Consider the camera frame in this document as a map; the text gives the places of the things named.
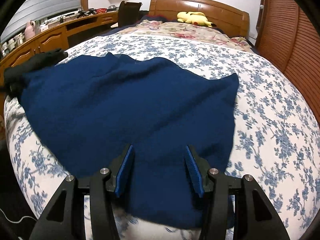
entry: yellow stuffed toy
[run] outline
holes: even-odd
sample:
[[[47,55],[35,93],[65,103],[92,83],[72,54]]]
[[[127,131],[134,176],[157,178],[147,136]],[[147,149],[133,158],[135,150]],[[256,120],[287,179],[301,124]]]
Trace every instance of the yellow stuffed toy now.
[[[180,12],[177,14],[178,22],[191,23],[194,25],[207,26],[212,28],[212,22],[209,22],[202,12]]]

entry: navy blue cloth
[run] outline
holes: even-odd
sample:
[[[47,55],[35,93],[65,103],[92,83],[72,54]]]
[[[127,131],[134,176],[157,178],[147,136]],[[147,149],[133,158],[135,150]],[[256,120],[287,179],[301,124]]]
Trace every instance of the navy blue cloth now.
[[[178,228],[200,227],[201,200],[188,180],[183,155],[224,171],[233,145],[234,73],[207,80],[165,58],[79,56],[25,75],[20,103],[41,139],[78,178],[107,167],[133,144],[132,177],[124,208]]]

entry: wooden headboard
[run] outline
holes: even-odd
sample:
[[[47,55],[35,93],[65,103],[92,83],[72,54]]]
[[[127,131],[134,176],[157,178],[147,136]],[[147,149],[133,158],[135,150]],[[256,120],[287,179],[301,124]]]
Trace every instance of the wooden headboard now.
[[[176,20],[179,12],[203,12],[210,22],[229,37],[248,36],[249,14],[212,0],[151,0],[149,15]]]

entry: pink bottle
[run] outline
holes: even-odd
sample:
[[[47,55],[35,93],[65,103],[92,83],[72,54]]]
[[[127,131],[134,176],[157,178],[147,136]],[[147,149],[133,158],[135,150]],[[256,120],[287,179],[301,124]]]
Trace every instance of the pink bottle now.
[[[26,30],[24,31],[24,37],[27,40],[30,40],[32,37],[36,36],[35,33],[36,23],[34,21],[26,23]]]

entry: bed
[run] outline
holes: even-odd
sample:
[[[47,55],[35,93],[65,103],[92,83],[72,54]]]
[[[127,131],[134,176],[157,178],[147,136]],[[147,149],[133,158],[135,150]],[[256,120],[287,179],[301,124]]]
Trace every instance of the bed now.
[[[112,51],[137,60],[164,57],[207,79],[237,73],[234,144],[225,173],[253,175],[290,239],[299,239],[320,208],[320,130],[311,109],[290,81],[240,38],[248,34],[246,12],[211,0],[150,3],[151,16],[174,20],[180,11],[204,12],[227,35],[206,27],[145,20],[69,49],[61,63],[79,55],[103,57]],[[39,217],[69,172],[41,144],[16,98],[6,99],[4,117],[13,169],[26,201]],[[84,198],[87,239],[92,238],[89,199]],[[144,221],[116,206],[114,215],[121,239],[197,239],[200,232]],[[226,239],[232,236],[230,229]]]

